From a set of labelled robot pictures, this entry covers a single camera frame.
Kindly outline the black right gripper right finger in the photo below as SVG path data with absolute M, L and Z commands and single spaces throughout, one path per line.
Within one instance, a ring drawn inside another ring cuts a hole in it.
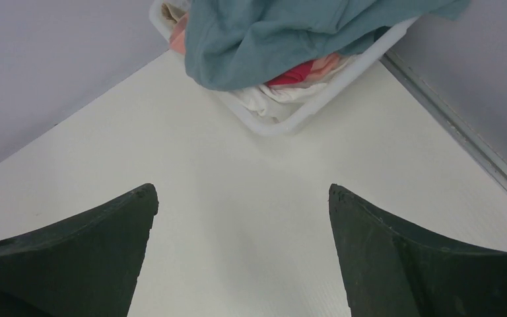
M 438 234 L 329 188 L 352 316 L 507 316 L 507 252 Z

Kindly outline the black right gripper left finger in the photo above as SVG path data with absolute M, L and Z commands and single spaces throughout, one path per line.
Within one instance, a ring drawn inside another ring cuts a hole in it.
M 143 184 L 0 240 L 0 316 L 127 316 L 157 212 Z

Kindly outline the blue-grey t-shirt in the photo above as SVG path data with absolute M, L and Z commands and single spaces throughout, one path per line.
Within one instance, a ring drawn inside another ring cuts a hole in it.
M 467 1 L 193 1 L 185 69 L 198 85 L 229 91 L 274 79 L 331 53 L 360 54 L 384 28 L 427 14 L 456 19 Z

